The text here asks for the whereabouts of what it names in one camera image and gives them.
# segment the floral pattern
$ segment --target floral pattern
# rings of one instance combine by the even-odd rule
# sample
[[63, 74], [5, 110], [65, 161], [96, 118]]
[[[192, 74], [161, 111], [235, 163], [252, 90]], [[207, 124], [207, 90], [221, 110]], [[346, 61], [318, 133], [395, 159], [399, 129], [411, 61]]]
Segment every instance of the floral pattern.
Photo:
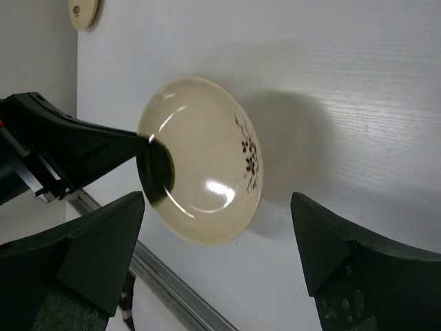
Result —
[[236, 125], [242, 131], [242, 152], [245, 155], [245, 174], [243, 175], [243, 178], [249, 179], [247, 186], [247, 192], [249, 193], [250, 190], [255, 190], [257, 188], [258, 183], [259, 160], [257, 146], [248, 131], [247, 123], [244, 121], [243, 124], [240, 124], [236, 114], [234, 114], [234, 120]]

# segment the white tabletop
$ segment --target white tabletop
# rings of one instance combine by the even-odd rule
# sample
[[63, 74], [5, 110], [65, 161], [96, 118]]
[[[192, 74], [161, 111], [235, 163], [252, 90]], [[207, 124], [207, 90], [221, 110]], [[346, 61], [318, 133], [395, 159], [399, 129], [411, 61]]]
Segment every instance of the white tabletop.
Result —
[[[105, 0], [79, 34], [78, 117], [135, 131], [170, 79], [230, 89], [265, 158], [249, 229], [204, 248], [147, 207], [139, 238], [239, 330], [319, 330], [293, 191], [441, 252], [440, 15], [439, 0]], [[140, 189], [134, 160], [87, 187], [100, 203]]]

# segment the table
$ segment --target table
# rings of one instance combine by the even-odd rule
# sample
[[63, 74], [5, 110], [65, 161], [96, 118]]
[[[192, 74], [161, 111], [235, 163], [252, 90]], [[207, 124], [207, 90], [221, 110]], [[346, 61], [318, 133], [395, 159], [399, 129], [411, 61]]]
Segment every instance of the table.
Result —
[[[260, 209], [206, 248], [149, 207], [139, 239], [239, 330], [319, 330], [289, 200], [301, 191], [366, 228], [441, 252], [441, 2], [105, 0], [79, 34], [78, 118], [136, 130], [170, 79], [219, 82], [265, 160]], [[86, 190], [141, 184], [131, 160]]]

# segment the bowl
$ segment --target bowl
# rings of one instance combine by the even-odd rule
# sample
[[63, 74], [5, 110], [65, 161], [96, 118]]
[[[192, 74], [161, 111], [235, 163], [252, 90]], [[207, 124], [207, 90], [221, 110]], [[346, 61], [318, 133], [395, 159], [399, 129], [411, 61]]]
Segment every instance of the bowl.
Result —
[[[138, 134], [152, 149], [164, 147], [156, 172], [139, 160], [138, 170], [149, 202], [171, 230], [216, 245], [248, 226], [263, 187], [262, 152], [251, 121], [228, 91], [198, 77], [171, 81], [150, 99]], [[152, 194], [152, 181], [162, 196]]]

